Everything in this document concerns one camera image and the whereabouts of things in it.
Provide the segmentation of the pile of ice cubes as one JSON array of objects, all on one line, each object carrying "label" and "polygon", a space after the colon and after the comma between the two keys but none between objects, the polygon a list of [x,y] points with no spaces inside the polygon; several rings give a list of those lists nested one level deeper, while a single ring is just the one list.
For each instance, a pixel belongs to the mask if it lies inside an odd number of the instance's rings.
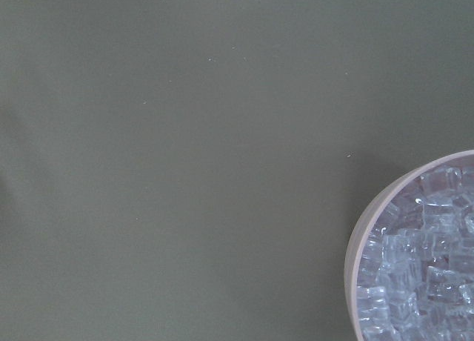
[{"label": "pile of ice cubes", "polygon": [[364,340],[473,338],[473,168],[443,165],[387,204],[361,254]]}]

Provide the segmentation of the pink bowl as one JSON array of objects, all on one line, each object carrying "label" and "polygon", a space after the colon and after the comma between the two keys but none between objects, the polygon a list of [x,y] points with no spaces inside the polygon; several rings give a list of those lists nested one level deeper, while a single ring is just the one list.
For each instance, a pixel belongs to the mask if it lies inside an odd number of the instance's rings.
[{"label": "pink bowl", "polygon": [[355,337],[358,341],[363,341],[364,337],[362,334],[360,322],[358,321],[356,287],[361,255],[367,242],[369,233],[388,203],[403,188],[405,188],[409,183],[411,183],[415,178],[422,175],[423,173],[434,170],[442,165],[451,164],[460,166],[472,165],[473,151],[465,150],[450,154],[448,156],[443,156],[414,170],[411,170],[403,176],[400,176],[373,198],[355,224],[353,232],[350,235],[345,254],[344,289],[348,314],[350,316],[350,321],[355,333]]}]

